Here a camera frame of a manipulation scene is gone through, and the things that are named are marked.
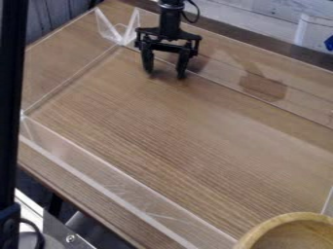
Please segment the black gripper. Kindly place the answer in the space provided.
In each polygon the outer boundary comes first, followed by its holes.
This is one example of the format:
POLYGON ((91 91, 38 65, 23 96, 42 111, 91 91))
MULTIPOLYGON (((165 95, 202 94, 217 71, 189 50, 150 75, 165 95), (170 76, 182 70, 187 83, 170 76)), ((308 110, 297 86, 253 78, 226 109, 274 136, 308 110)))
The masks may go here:
POLYGON ((175 70, 177 78, 183 79, 190 57, 199 52, 202 36, 179 30, 174 37, 167 37, 158 27, 139 27, 135 33, 134 47, 141 51, 145 71, 151 73, 154 70, 153 51, 179 53, 175 70))

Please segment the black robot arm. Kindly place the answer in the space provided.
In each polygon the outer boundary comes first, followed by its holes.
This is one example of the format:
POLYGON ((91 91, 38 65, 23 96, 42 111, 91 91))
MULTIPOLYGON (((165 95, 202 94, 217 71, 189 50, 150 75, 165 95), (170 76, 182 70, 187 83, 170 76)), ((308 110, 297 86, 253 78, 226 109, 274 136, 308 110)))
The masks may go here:
POLYGON ((201 17, 199 9, 194 19, 186 16, 185 2, 189 2, 198 9, 198 5, 193 0, 159 0, 159 25, 157 27, 138 27, 134 42, 134 47, 141 51, 145 71, 149 74, 154 70, 154 51, 178 54, 175 65, 178 79, 185 78, 189 61, 198 55, 202 41, 201 35, 189 33, 181 28, 183 18, 190 23, 195 23, 201 17))

